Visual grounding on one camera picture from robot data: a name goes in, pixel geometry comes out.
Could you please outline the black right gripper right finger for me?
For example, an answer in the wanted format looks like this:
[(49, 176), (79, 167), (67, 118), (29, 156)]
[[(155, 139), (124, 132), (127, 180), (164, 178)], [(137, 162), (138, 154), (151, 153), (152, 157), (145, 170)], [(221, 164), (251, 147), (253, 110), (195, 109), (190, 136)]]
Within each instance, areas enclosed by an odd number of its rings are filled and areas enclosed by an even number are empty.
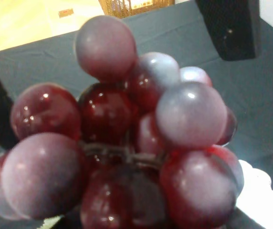
[(258, 0), (197, 0), (211, 40), (225, 61), (257, 58), (261, 52)]

